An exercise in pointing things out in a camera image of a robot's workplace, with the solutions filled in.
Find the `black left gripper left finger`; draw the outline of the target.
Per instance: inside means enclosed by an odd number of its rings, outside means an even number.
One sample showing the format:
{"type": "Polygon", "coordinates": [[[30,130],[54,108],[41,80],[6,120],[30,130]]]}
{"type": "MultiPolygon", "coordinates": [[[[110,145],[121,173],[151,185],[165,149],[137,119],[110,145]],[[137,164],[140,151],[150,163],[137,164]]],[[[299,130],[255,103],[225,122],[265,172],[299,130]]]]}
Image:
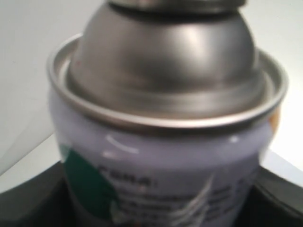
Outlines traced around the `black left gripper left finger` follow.
{"type": "Polygon", "coordinates": [[[60,162],[0,194],[2,227],[75,227],[60,162]]]}

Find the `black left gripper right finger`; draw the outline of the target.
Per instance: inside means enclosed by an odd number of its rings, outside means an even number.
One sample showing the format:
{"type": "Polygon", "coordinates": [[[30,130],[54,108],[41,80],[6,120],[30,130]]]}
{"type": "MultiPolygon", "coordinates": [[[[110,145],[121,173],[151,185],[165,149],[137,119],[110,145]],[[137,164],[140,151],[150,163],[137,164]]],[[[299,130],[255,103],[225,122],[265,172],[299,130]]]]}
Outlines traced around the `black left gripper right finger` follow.
{"type": "Polygon", "coordinates": [[[301,227],[303,189],[262,168],[248,197],[249,227],[301,227]]]}

